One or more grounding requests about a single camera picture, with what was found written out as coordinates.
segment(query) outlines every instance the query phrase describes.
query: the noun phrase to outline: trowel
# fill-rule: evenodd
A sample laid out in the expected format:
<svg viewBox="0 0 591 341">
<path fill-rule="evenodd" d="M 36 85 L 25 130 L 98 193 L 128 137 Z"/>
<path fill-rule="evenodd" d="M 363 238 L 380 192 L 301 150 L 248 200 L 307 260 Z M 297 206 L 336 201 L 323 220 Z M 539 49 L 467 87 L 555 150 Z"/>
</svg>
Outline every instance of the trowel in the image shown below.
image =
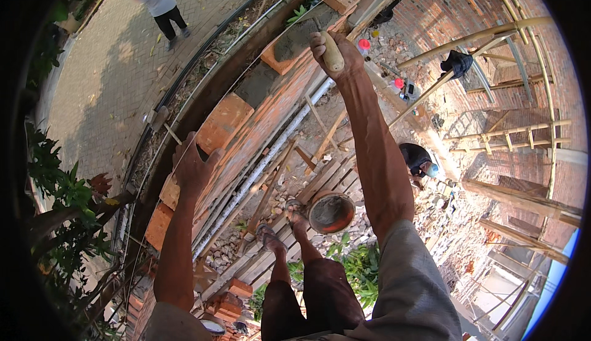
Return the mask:
<svg viewBox="0 0 591 341">
<path fill-rule="evenodd" d="M 320 34 L 326 40 L 326 42 L 324 43 L 324 45 L 326 46 L 326 51 L 324 52 L 324 54 L 322 54 L 324 64 L 326 64 L 326 67 L 329 71 L 342 71 L 344 68 L 344 59 L 339 51 L 339 48 L 336 46 L 335 40 L 329 35 L 327 31 L 324 31 L 322 29 L 322 27 L 320 26 L 320 22 L 318 21 L 318 18 L 314 15 L 314 12 L 310 12 L 308 14 L 312 14 L 312 16 L 305 17 L 305 19 L 314 20 L 316 28 L 318 28 L 318 32 L 320 32 Z"/>
</svg>

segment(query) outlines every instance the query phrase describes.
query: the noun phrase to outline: brick paving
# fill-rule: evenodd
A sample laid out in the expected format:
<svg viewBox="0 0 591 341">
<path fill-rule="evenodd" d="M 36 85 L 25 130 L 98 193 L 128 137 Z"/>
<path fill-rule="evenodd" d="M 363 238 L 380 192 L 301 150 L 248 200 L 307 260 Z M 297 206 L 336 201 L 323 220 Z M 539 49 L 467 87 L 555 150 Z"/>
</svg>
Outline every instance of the brick paving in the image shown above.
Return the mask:
<svg viewBox="0 0 591 341">
<path fill-rule="evenodd" d="M 244 1 L 177 0 L 191 36 L 165 52 L 166 39 L 156 44 L 160 31 L 143 5 L 105 0 L 70 51 L 48 111 L 48 135 L 60 140 L 63 168 L 79 160 L 80 177 L 108 172 L 117 191 L 160 89 Z"/>
</svg>

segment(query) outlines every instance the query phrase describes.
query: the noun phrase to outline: flip-flop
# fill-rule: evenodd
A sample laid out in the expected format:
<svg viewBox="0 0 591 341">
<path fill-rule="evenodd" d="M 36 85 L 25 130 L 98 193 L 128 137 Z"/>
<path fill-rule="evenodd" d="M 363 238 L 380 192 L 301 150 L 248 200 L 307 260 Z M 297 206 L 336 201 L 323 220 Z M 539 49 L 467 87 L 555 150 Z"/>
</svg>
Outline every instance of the flip-flop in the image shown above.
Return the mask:
<svg viewBox="0 0 591 341">
<path fill-rule="evenodd" d="M 269 227 L 269 225 L 264 224 L 264 223 L 258 225 L 258 227 L 256 227 L 255 234 L 256 234 L 256 238 L 261 241 L 263 249 L 265 249 L 266 251 L 271 251 L 270 249 L 267 248 L 267 240 L 274 240 L 274 241 L 281 242 L 283 247 L 285 247 L 285 252 L 288 251 L 287 246 L 283 243 L 283 241 L 281 241 L 279 239 L 279 237 L 277 237 L 277 234 L 275 233 L 273 228 Z"/>
<path fill-rule="evenodd" d="M 302 207 L 304 207 L 304 206 L 302 205 L 302 203 L 300 203 L 298 200 L 296 200 L 296 199 L 291 199 L 291 200 L 287 200 L 287 201 L 285 202 L 285 210 L 286 210 L 286 211 L 288 211 L 288 207 L 289 207 L 290 205 L 297 206 L 297 207 L 299 207 L 300 209 L 301 209 Z M 302 217 L 304 220 L 308 220 L 308 218 L 306 218 L 306 216 L 304 215 L 304 213 L 303 213 L 301 210 L 293 210 L 293 211 L 291 211 L 291 213 L 292 213 L 292 214 L 298 214 L 298 215 L 299 215 L 300 217 Z M 290 227 L 291 227 L 291 229 L 293 230 L 293 228 L 294 228 L 294 224 L 293 224 L 293 222 L 291 221 L 291 219 L 289 219 L 288 221 L 290 222 Z"/>
</svg>

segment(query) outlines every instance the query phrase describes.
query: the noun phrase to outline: shorts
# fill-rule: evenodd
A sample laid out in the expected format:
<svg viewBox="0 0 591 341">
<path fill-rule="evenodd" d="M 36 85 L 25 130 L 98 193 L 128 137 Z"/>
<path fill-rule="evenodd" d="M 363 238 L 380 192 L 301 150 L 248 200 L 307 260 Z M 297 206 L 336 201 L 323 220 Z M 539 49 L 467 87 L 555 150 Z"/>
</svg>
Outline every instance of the shorts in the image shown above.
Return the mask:
<svg viewBox="0 0 591 341">
<path fill-rule="evenodd" d="M 315 259 L 304 267 L 304 301 L 307 319 L 291 286 L 273 281 L 262 304 L 262 341 L 281 341 L 322 331 L 343 334 L 365 321 L 344 267 L 330 259 Z"/>
</svg>

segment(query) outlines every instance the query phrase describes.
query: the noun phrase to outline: mortar bucket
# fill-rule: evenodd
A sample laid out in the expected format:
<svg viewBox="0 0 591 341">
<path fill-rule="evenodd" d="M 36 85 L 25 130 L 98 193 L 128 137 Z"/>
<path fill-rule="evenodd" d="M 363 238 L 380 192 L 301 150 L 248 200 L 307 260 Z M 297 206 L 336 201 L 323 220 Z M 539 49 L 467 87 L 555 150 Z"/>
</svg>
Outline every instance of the mortar bucket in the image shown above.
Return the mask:
<svg viewBox="0 0 591 341">
<path fill-rule="evenodd" d="M 310 226 L 320 234 L 334 234 L 344 230 L 355 216 L 355 204 L 344 193 L 321 191 L 308 209 Z"/>
</svg>

